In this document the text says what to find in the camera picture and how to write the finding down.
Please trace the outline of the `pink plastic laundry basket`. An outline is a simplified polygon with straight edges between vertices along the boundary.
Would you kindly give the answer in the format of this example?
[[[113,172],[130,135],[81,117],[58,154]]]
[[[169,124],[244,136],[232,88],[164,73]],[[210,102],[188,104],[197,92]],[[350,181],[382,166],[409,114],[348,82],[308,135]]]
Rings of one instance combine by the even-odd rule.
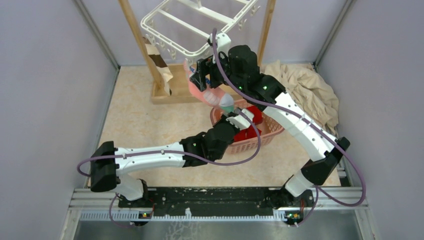
[[[276,135],[284,131],[284,128],[277,121],[259,111],[256,106],[248,103],[245,99],[236,100],[234,106],[240,109],[248,109],[254,114],[252,122],[260,133],[261,148],[268,145]],[[233,143],[226,148],[225,153],[238,154],[247,150],[256,150],[257,145],[257,134],[254,128],[250,126],[247,129],[238,130],[234,136]]]

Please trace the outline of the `pink sock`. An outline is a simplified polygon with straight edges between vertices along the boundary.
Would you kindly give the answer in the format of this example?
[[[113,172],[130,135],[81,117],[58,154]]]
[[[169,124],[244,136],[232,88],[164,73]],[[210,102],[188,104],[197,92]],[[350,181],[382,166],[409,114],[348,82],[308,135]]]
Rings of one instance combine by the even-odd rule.
[[[207,87],[206,90],[200,91],[197,86],[190,81],[190,77],[194,75],[194,72],[191,70],[191,66],[189,66],[187,59],[183,62],[183,68],[187,78],[188,90],[192,96],[210,107],[220,108],[225,114],[235,110],[235,101],[233,97],[220,87]]]

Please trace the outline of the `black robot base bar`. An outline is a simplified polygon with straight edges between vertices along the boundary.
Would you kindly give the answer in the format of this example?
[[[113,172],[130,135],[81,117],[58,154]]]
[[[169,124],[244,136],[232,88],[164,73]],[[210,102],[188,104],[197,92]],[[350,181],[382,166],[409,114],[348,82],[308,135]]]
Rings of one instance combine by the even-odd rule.
[[[295,197],[281,187],[156,187],[138,200],[76,189],[69,206],[82,210],[82,220],[137,227],[149,222],[274,221],[297,227],[316,204],[310,189]]]

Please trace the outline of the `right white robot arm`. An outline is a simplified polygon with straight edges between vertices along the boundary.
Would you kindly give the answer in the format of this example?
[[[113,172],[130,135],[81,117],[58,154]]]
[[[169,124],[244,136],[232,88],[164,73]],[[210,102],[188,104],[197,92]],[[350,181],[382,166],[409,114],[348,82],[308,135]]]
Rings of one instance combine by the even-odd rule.
[[[212,55],[200,58],[195,67],[186,60],[183,67],[189,86],[205,99],[218,103],[215,91],[227,85],[280,124],[303,146],[309,161],[286,181],[281,193],[284,204],[295,206],[304,191],[326,181],[346,154],[350,142],[316,125],[275,77],[260,72],[257,58],[247,45],[236,45],[227,52],[214,50]]]

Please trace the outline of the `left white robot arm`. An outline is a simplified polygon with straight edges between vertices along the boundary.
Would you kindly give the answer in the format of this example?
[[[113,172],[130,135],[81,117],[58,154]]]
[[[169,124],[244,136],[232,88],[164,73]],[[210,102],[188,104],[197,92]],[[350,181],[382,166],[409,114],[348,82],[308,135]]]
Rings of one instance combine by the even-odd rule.
[[[114,191],[138,207],[149,203],[150,193],[142,179],[129,174],[153,168],[186,168],[215,163],[223,158],[235,136],[251,123],[242,115],[230,113],[206,132],[157,147],[115,147],[113,141],[102,143],[90,162],[90,190]]]

